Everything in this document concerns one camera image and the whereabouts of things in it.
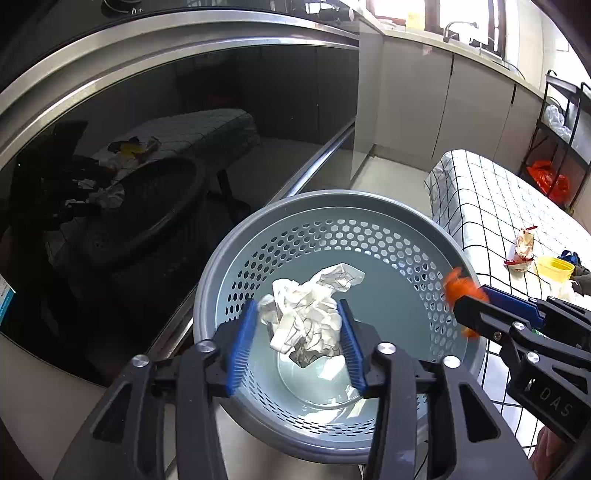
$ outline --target window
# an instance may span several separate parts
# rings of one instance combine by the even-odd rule
[[[504,58],[504,0],[373,0],[377,18],[398,25],[418,28],[443,35],[449,22],[476,22],[477,28],[454,24],[450,36],[472,38],[471,45],[480,46]]]

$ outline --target clear plastic bag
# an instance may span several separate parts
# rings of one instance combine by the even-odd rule
[[[556,105],[548,105],[544,110],[544,123],[548,125],[565,142],[570,142],[571,130],[564,125],[564,115]]]

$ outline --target red plastic bag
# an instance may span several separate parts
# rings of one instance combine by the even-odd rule
[[[556,176],[556,171],[552,168],[550,160],[536,160],[531,167],[527,167],[531,178],[538,184],[540,190],[548,195],[552,182]],[[558,180],[552,192],[550,200],[558,205],[565,205],[570,194],[569,178],[565,175],[558,175]]]

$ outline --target faucet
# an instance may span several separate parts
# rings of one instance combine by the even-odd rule
[[[453,21],[449,22],[446,27],[443,29],[443,41],[445,43],[449,43],[450,34],[449,34],[449,27],[451,27],[454,23],[464,23],[466,25],[471,25],[474,28],[478,28],[478,24],[476,22],[460,22],[460,21]]]

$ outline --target yellow object on windowsill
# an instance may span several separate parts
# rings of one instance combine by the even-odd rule
[[[538,275],[559,283],[569,280],[574,271],[572,263],[554,257],[538,257],[535,264],[538,267]]]

